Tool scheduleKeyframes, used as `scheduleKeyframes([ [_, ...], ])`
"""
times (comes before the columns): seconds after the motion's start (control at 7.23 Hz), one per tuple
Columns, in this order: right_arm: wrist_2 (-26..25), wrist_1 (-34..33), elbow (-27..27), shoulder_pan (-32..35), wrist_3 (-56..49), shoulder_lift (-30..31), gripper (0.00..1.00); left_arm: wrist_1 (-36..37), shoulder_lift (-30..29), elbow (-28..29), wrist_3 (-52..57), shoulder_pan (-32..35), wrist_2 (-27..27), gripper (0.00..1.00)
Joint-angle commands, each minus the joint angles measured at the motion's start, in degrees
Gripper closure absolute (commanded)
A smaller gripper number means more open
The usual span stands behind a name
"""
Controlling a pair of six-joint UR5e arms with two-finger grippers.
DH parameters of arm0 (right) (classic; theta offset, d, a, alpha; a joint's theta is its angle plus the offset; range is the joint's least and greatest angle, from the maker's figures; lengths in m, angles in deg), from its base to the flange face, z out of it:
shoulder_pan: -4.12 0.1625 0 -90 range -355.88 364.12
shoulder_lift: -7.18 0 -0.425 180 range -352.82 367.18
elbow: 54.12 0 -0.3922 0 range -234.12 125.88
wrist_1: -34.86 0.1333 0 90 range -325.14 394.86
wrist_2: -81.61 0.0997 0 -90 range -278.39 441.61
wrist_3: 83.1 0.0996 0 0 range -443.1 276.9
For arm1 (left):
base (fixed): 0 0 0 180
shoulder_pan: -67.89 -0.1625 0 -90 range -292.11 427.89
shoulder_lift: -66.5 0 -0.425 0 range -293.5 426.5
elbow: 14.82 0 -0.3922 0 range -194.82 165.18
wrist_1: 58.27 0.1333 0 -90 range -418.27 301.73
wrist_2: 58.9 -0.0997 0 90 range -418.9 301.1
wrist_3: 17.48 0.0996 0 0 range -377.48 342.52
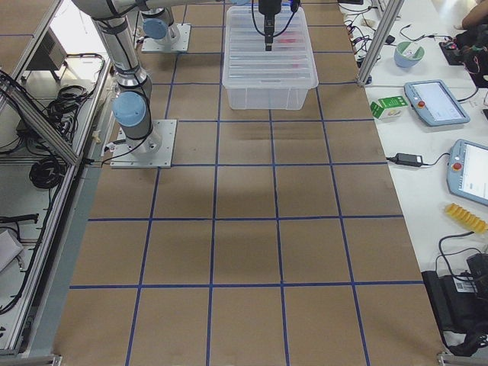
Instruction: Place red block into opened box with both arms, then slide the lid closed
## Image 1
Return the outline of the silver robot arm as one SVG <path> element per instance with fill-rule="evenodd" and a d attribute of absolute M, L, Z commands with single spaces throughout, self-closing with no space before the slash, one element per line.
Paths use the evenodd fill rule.
<path fill-rule="evenodd" d="M 156 8 L 142 12 L 145 35 L 160 44 L 173 44 L 179 40 L 180 32 L 175 25 L 171 8 Z"/>
<path fill-rule="evenodd" d="M 159 34 L 149 32 L 153 39 L 163 39 L 174 29 L 172 8 L 193 5 L 194 1 L 75 1 L 75 6 L 88 15 L 108 52 L 116 71 L 120 95 L 112 104 L 112 111 L 125 133 L 130 153 L 154 153 L 162 145 L 162 136 L 155 131 L 150 113 L 152 81 L 141 66 L 135 51 L 133 32 L 127 14 L 140 11 L 148 21 L 160 21 Z"/>

